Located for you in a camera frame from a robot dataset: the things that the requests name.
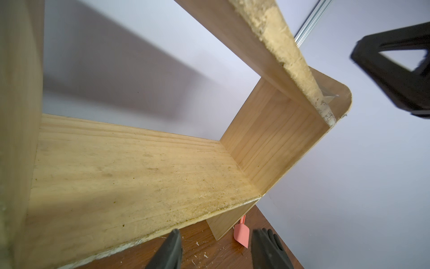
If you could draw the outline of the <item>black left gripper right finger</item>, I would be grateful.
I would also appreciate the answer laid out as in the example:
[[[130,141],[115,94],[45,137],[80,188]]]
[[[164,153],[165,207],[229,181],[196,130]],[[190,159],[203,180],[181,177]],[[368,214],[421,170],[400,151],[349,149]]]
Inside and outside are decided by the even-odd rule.
[[[272,229],[254,229],[252,233],[253,269],[293,269],[281,240]]]

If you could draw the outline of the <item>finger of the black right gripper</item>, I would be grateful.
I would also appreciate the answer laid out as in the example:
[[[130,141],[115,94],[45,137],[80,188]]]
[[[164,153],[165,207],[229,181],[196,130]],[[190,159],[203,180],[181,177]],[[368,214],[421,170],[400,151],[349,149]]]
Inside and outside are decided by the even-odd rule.
[[[410,71],[381,53],[425,50],[426,56]],[[350,58],[378,84],[397,108],[430,117],[430,23],[368,35],[359,40]]]

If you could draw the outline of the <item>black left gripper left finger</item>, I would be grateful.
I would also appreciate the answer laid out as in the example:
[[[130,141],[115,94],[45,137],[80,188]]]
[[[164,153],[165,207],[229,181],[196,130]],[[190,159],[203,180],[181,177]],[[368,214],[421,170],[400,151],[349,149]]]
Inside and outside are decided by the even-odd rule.
[[[174,229],[145,269],[180,269],[183,257],[180,230]]]

